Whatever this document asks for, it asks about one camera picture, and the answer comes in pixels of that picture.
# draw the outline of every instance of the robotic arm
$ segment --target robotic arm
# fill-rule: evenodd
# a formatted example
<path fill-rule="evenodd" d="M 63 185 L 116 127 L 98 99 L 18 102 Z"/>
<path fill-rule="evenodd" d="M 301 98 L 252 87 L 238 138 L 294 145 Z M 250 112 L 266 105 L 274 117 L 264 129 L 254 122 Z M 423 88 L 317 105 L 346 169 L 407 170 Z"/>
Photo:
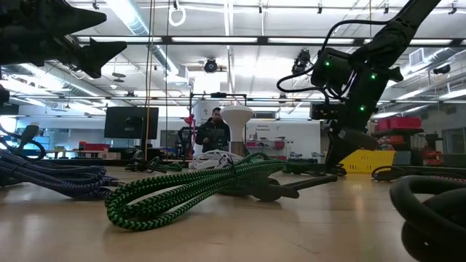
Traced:
<path fill-rule="evenodd" d="M 325 159 L 327 167 L 335 166 L 358 148 L 374 150 L 377 147 L 377 142 L 365 135 L 366 124 L 377 112 L 376 104 L 388 81 L 403 80 L 399 67 L 390 67 L 403 54 L 421 23 L 440 1 L 410 0 L 393 19 L 383 23 L 385 27 L 371 42 L 351 55 L 325 48 L 324 44 L 314 65 L 311 83 L 338 95 L 340 99 L 336 105 L 324 103 L 315 106 L 312 115 L 315 119 L 329 120 L 331 142 Z"/>

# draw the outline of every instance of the security camera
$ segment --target security camera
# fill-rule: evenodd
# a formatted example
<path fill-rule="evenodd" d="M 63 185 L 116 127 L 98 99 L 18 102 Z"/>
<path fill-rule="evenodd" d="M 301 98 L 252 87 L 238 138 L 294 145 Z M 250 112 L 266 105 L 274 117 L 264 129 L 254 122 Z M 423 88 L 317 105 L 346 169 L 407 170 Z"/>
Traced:
<path fill-rule="evenodd" d="M 218 65 L 215 58 L 209 58 L 207 59 L 207 62 L 204 65 L 204 71 L 206 73 L 214 73 L 215 71 L 217 71 L 217 67 Z"/>
<path fill-rule="evenodd" d="M 436 68 L 433 70 L 433 73 L 434 74 L 447 74 L 448 72 L 450 72 L 451 68 L 450 68 L 450 65 L 445 65 L 445 66 L 442 66 L 441 68 Z"/>

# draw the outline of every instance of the desk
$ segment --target desk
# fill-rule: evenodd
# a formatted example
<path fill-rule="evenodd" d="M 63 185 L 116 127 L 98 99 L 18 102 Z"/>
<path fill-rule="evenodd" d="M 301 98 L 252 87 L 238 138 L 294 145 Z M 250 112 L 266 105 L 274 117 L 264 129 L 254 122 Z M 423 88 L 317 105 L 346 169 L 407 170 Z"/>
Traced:
<path fill-rule="evenodd" d="M 121 167 L 108 174 L 126 182 L 154 176 Z M 272 203 L 216 194 L 164 228 L 131 233 L 108 221 L 103 201 L 71 201 L 24 183 L 0 191 L 0 237 L 8 239 L 0 254 L 11 262 L 153 261 L 155 255 L 159 262 L 415 262 L 401 244 L 404 220 L 389 189 L 349 174 Z"/>
<path fill-rule="evenodd" d="M 91 151 L 91 150 L 46 150 L 46 154 L 55 154 L 54 159 L 58 159 L 58 154 L 63 153 L 62 157 L 66 156 L 66 153 L 77 153 L 78 157 L 88 157 L 87 155 L 89 154 L 89 157 L 98 157 L 99 153 L 103 153 L 104 151 Z"/>

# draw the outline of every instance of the black braided cable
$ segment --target black braided cable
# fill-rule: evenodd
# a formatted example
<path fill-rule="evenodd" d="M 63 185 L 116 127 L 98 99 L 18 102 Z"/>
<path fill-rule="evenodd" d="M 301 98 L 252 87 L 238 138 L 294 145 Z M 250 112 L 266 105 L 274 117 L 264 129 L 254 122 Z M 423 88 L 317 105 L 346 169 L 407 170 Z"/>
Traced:
<path fill-rule="evenodd" d="M 0 175 L 34 183 L 80 200 L 104 199 L 119 181 L 106 175 L 105 167 L 70 167 L 42 161 L 30 162 L 9 151 L 0 151 Z"/>
<path fill-rule="evenodd" d="M 165 226 L 202 200 L 247 179 L 268 177 L 281 171 L 284 162 L 263 153 L 251 154 L 234 166 L 162 175 L 128 183 L 117 188 L 106 200 L 108 219 L 132 231 Z M 169 191 L 130 203 L 147 194 L 177 186 Z"/>

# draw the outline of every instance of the ceiling light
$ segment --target ceiling light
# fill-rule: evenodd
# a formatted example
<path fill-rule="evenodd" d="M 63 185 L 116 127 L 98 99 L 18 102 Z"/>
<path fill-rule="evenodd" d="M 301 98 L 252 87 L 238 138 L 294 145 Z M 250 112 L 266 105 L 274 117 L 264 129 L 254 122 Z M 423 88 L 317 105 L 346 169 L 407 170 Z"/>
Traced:
<path fill-rule="evenodd" d="M 423 108 L 425 108 L 426 106 L 417 106 L 417 107 L 415 107 L 415 108 L 411 108 L 411 109 L 408 109 L 408 110 L 404 111 L 404 113 L 412 113 L 412 112 L 414 112 L 414 111 L 418 111 L 419 109 L 423 109 Z"/>
<path fill-rule="evenodd" d="M 466 103 L 466 100 L 446 100 L 443 103 Z"/>
<path fill-rule="evenodd" d="M 32 99 L 32 98 L 26 98 L 25 99 L 28 103 L 30 104 L 33 104 L 35 106 L 45 106 L 45 104 L 41 101 L 38 101 L 38 100 L 35 100 L 35 99 Z"/>
<path fill-rule="evenodd" d="M 436 44 L 450 44 L 451 39 L 413 39 L 409 44 L 425 44 L 425 45 L 436 45 Z"/>
<path fill-rule="evenodd" d="M 152 36 L 150 39 L 148 36 L 78 36 L 80 43 L 89 43 L 90 38 L 98 42 L 108 41 L 125 41 L 127 43 L 162 43 L 162 37 Z"/>
<path fill-rule="evenodd" d="M 414 90 L 414 91 L 412 91 L 412 92 L 409 92 L 409 93 L 406 93 L 405 95 L 400 96 L 399 98 L 397 98 L 397 100 L 403 100 L 403 99 L 406 99 L 406 98 L 412 98 L 413 96 L 418 95 L 418 94 L 420 94 L 420 93 L 421 93 L 421 91 L 419 91 L 419 90 Z"/>
<path fill-rule="evenodd" d="M 324 38 L 275 38 L 270 37 L 268 42 L 273 44 L 323 44 Z M 354 39 L 330 38 L 328 44 L 353 44 Z"/>
<path fill-rule="evenodd" d="M 172 37 L 174 43 L 256 43 L 257 37 Z"/>
<path fill-rule="evenodd" d="M 381 118 L 385 118 L 385 117 L 388 117 L 388 116 L 393 116 L 393 115 L 396 115 L 398 114 L 399 112 L 384 112 L 384 113 L 378 113 L 378 114 L 374 114 L 372 116 L 373 119 L 381 119 Z"/>
<path fill-rule="evenodd" d="M 438 103 L 434 100 L 397 100 L 396 103 Z"/>
<path fill-rule="evenodd" d="M 92 106 L 86 106 L 81 103 L 71 103 L 70 107 L 74 110 L 85 112 L 88 114 L 105 114 L 104 111 L 98 108 L 93 108 Z"/>
<path fill-rule="evenodd" d="M 442 95 L 439 98 L 440 99 L 450 99 L 450 98 L 457 98 L 457 97 L 463 96 L 463 95 L 466 95 L 466 89 L 453 91 L 453 92 L 450 92 L 448 94 Z"/>

